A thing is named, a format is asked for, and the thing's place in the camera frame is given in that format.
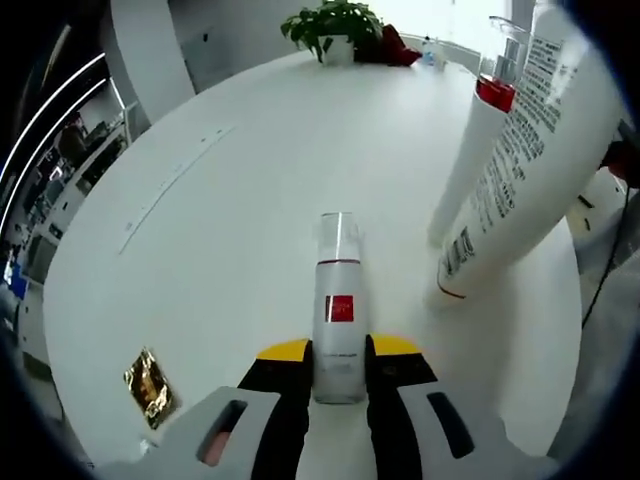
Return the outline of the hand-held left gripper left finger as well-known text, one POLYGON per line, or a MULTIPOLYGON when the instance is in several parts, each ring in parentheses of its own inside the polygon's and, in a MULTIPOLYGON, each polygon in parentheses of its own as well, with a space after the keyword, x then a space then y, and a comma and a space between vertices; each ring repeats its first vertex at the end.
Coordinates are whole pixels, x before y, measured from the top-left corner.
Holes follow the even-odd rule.
POLYGON ((99 479, 293 479, 309 429, 312 343, 260 352, 236 387, 216 389, 184 411, 160 444, 99 479))

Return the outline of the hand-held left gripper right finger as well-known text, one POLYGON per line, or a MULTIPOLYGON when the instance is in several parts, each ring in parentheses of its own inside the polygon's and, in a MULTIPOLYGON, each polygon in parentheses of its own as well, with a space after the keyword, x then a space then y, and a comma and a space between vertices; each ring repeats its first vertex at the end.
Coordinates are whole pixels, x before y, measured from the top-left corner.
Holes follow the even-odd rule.
POLYGON ((439 379, 402 337, 367 336, 365 379, 380 479, 548 479, 556 472, 553 459, 512 443, 489 406, 439 379))

